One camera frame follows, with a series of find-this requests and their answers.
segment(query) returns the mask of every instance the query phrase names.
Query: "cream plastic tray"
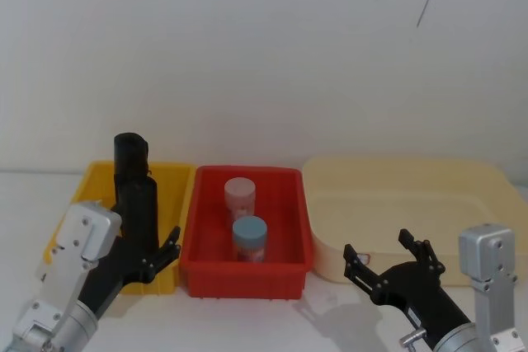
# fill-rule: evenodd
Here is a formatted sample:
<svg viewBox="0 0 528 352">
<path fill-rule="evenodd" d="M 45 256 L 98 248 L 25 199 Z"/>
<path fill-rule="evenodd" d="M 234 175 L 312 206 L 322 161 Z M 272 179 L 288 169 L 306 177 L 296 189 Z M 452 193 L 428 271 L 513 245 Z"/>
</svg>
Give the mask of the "cream plastic tray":
<svg viewBox="0 0 528 352">
<path fill-rule="evenodd" d="M 313 235 L 314 269 L 333 282 L 343 276 L 351 243 L 381 273 L 414 260 L 398 242 L 400 228 L 431 241 L 446 267 L 444 285 L 466 285 L 458 235 L 482 223 L 516 233 L 516 273 L 528 264 L 528 205 L 495 167 L 424 158 L 316 157 L 304 164 L 304 191 Z"/>
</svg>

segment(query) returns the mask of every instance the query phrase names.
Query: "yellow plastic bin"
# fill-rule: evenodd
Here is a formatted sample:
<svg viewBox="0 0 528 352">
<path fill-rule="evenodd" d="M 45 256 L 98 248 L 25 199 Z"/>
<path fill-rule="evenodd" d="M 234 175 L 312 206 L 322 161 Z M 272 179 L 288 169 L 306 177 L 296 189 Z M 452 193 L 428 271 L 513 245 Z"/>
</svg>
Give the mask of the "yellow plastic bin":
<svg viewBox="0 0 528 352">
<path fill-rule="evenodd" d="M 445 265 L 445 285 L 466 285 L 458 236 L 482 223 L 501 223 L 516 235 L 516 273 L 528 270 L 528 204 L 495 167 L 482 162 L 408 157 L 315 157 L 303 168 L 312 228 L 313 267 L 343 276 L 351 243 L 375 272 L 414 260 L 398 242 L 400 228 L 429 239 Z"/>
<path fill-rule="evenodd" d="M 187 212 L 195 181 L 196 168 L 189 164 L 173 162 L 150 162 L 151 177 L 158 183 L 158 235 L 160 243 L 170 231 L 180 226 L 179 244 L 183 243 Z M 106 208 L 116 202 L 114 190 L 114 162 L 93 162 L 87 169 L 72 203 L 84 200 L 100 200 Z M 51 247 L 55 234 L 45 251 L 45 260 L 50 262 Z M 125 294 L 171 294 L 179 283 L 179 259 L 160 272 L 151 284 L 129 284 Z"/>
</svg>

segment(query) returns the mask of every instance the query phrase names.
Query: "red plastic bin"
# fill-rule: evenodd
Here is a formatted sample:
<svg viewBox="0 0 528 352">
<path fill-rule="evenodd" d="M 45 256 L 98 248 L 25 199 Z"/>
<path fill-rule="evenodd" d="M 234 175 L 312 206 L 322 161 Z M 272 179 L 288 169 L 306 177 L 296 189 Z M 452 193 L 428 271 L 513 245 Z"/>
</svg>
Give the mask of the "red plastic bin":
<svg viewBox="0 0 528 352">
<path fill-rule="evenodd" d="M 247 177 L 257 185 L 255 214 L 268 226 L 266 260 L 233 258 L 224 184 Z M 192 297 L 298 299 L 313 252 L 299 171 L 276 167 L 200 167 L 187 218 L 181 270 Z"/>
</svg>

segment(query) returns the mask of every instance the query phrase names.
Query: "white table surface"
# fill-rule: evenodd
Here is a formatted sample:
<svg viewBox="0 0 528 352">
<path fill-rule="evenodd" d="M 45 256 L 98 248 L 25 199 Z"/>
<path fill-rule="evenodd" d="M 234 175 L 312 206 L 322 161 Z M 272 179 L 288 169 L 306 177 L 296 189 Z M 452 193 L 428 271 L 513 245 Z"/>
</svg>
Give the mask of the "white table surface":
<svg viewBox="0 0 528 352">
<path fill-rule="evenodd" d="M 39 288 L 42 251 L 81 176 L 0 173 L 0 350 L 22 304 Z M 469 288 L 449 295 L 474 319 Z M 352 284 L 308 274 L 300 301 L 119 296 L 86 351 L 401 352 L 412 330 L 403 314 L 376 307 Z M 528 340 L 528 283 L 516 288 L 516 324 Z M 417 350 L 429 350 L 421 342 Z"/>
</svg>

